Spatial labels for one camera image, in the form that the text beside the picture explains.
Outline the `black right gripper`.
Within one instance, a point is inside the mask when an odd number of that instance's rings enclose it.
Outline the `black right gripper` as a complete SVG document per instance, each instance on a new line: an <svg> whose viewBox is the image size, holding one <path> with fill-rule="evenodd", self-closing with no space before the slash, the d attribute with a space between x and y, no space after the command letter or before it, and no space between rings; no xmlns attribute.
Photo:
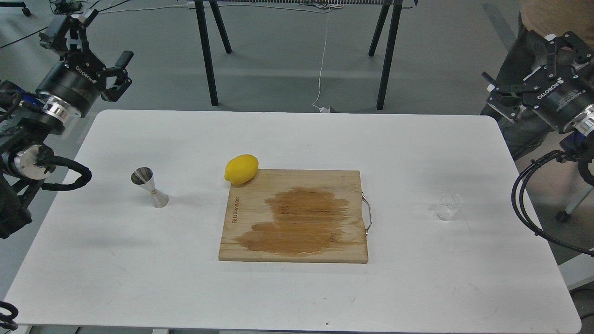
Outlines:
<svg viewBox="0 0 594 334"><path fill-rule="evenodd" d="M541 37L538 79L516 84L489 83L486 103L506 120L515 123L533 109L560 134L576 130L590 135L594 129L594 90L590 82L590 47L574 32Z"/></svg>

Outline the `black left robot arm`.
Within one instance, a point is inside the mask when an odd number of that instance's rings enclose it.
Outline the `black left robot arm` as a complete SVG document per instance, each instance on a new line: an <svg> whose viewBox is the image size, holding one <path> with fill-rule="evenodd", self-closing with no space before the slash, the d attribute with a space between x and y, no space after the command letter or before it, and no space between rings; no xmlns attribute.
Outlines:
<svg viewBox="0 0 594 334"><path fill-rule="evenodd" d="M114 66L92 53L86 29L97 9L55 17L40 45L59 55L34 92L1 82L0 234L8 238L32 222L28 206L39 190L69 192L92 178L80 163L55 155L45 144L61 135L71 116L83 118L98 98L116 102L131 85L127 65L132 51L123 51Z"/></svg>

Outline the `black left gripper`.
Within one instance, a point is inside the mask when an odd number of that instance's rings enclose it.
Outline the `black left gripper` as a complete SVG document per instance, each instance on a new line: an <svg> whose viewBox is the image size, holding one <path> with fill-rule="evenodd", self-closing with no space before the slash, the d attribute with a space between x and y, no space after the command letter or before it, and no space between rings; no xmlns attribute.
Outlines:
<svg viewBox="0 0 594 334"><path fill-rule="evenodd" d="M42 99L57 97L76 110L79 118L85 118L99 95L104 101L117 102L131 86L127 65L133 51L123 51L115 65L104 68L98 76L85 69L98 64L98 58L90 51L86 28L97 17L98 10L91 8L81 14L57 15L48 28L39 34L40 46L59 55L59 61L36 88ZM107 87L107 78L114 82Z"/></svg>

